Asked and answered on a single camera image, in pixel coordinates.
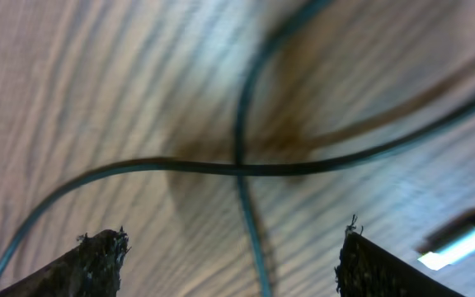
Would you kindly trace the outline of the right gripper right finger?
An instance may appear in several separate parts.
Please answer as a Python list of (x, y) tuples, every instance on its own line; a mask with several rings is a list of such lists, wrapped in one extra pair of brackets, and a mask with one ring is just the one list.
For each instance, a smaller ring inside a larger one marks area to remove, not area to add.
[(354, 215), (346, 226), (336, 274), (341, 297), (463, 297), (365, 238)]

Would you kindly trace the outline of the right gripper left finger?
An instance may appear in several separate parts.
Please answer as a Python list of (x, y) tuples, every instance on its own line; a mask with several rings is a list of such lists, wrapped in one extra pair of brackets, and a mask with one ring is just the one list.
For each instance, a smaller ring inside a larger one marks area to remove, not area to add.
[(0, 290), (0, 297), (116, 297), (128, 244), (123, 229), (84, 234), (74, 249)]

